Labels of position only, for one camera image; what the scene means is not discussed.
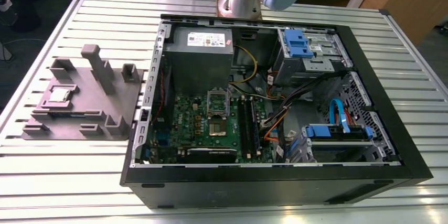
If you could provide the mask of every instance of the slotted metal table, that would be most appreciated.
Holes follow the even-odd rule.
[[[213,16],[215,10],[215,0],[72,1],[0,116],[0,221],[443,223],[448,218],[448,91],[393,19],[376,10],[295,5],[283,12],[264,8],[263,18],[351,26],[435,176],[417,186],[393,189],[353,205],[148,209],[119,185],[127,141],[20,138],[52,78],[48,67],[55,58],[69,57],[73,65],[87,67],[80,49],[97,44],[112,67],[135,63],[147,73],[160,14]]]

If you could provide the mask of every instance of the ram slot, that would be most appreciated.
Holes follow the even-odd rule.
[[[251,158],[249,152],[249,129],[247,124],[247,116],[245,116],[245,100],[241,97],[241,100],[237,102],[239,107],[239,117],[237,117],[237,124],[240,128],[240,142],[241,142],[241,155],[243,157]]]
[[[257,125],[257,112],[255,110],[253,100],[245,101],[247,107],[249,109],[249,132],[251,132],[251,153],[257,155],[257,151],[260,150],[260,138],[259,138],[259,125]]]

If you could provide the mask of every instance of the motherboard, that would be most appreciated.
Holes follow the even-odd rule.
[[[204,96],[179,95],[169,132],[157,132],[152,161],[163,164],[197,162],[272,163],[272,144],[260,144],[257,126],[267,118],[264,101],[229,98],[227,91]]]

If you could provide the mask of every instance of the power supply label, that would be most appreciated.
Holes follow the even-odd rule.
[[[224,34],[189,33],[188,46],[193,47],[225,47]]]

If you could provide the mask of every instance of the floor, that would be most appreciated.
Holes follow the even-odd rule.
[[[45,40],[59,22],[71,0],[39,0],[35,2],[36,11],[41,19],[41,26],[29,33],[15,33],[5,26],[0,26],[0,40],[3,42],[17,39]],[[417,46],[435,72],[445,85],[448,84],[448,36],[433,30]],[[44,45],[39,40],[21,40],[8,44],[7,49],[13,54],[11,61],[0,60],[0,112],[17,88],[31,64]]]

